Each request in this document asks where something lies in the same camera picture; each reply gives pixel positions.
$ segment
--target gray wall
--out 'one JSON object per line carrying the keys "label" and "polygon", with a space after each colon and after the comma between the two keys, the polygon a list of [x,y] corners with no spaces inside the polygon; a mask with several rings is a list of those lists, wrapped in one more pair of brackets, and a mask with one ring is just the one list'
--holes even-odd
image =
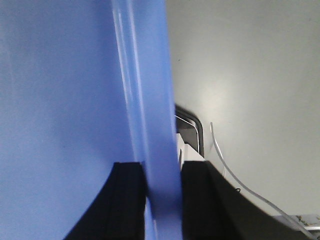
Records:
{"label": "gray wall", "polygon": [[201,120],[205,157],[222,169],[212,121],[245,184],[289,214],[319,214],[320,2],[168,0],[167,14],[175,101]]}

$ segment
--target ceiling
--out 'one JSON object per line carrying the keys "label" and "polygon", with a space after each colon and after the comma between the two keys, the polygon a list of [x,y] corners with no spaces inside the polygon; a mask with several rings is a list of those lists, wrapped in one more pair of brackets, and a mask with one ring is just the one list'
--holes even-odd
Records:
{"label": "ceiling", "polygon": [[320,214],[320,1],[167,0],[167,17],[175,101],[202,122],[205,158],[223,168],[213,122],[248,187]]}

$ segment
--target black object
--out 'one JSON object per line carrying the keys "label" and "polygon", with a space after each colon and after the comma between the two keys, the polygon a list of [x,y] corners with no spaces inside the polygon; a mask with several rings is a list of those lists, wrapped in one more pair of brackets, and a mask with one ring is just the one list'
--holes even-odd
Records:
{"label": "black object", "polygon": [[143,240],[146,189],[140,163],[114,163],[100,193],[64,240]]}
{"label": "black object", "polygon": [[175,115],[177,116],[175,118],[176,132],[181,134],[186,144],[205,157],[204,131],[200,120],[192,112],[178,105],[175,105]]}
{"label": "black object", "polygon": [[209,161],[182,167],[184,240],[307,240],[232,187]]}
{"label": "black object", "polygon": [[243,239],[226,214],[208,166],[203,161],[185,161],[181,181],[184,240]]}

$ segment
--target blue surface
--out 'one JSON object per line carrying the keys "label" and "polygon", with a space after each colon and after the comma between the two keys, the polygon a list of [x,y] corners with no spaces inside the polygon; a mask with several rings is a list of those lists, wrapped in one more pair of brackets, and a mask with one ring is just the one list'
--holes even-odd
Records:
{"label": "blue surface", "polygon": [[133,151],[144,164],[155,234],[179,240],[182,198],[165,2],[112,4]]}
{"label": "blue surface", "polygon": [[164,1],[1,1],[0,239],[62,239],[128,161],[145,167],[147,229],[181,239],[171,84]]}

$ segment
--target white cable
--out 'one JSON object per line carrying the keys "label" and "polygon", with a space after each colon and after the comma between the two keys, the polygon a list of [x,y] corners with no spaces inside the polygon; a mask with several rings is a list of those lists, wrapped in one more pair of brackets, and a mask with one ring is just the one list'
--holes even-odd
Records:
{"label": "white cable", "polygon": [[221,162],[223,163],[225,169],[227,169],[227,171],[231,174],[231,176],[241,185],[241,187],[243,187],[245,190],[247,190],[249,193],[251,193],[252,195],[254,195],[255,197],[257,197],[258,199],[260,199],[261,201],[265,202],[266,204],[268,204],[270,207],[272,207],[273,209],[275,209],[278,213],[280,213],[288,222],[290,222],[291,224],[296,225],[296,227],[304,234],[306,235],[308,238],[313,239],[313,240],[317,240],[317,238],[312,235],[311,232],[309,232],[308,230],[306,230],[303,226],[301,226],[298,222],[296,222],[292,217],[290,217],[288,214],[286,214],[284,211],[282,211],[279,207],[277,207],[275,204],[273,204],[272,202],[270,202],[269,200],[267,200],[266,198],[264,198],[263,196],[259,195],[258,193],[252,191],[250,188],[248,188],[244,183],[242,183],[242,181],[239,180],[239,178],[237,178],[237,176],[231,171],[231,169],[228,167],[228,165],[226,164],[224,157],[221,153],[220,147],[218,145],[218,142],[216,140],[215,137],[215,133],[214,133],[214,125],[212,122],[210,122],[210,130],[211,130],[211,136],[212,136],[212,140],[213,140],[213,144],[216,150],[216,153],[218,154]]}

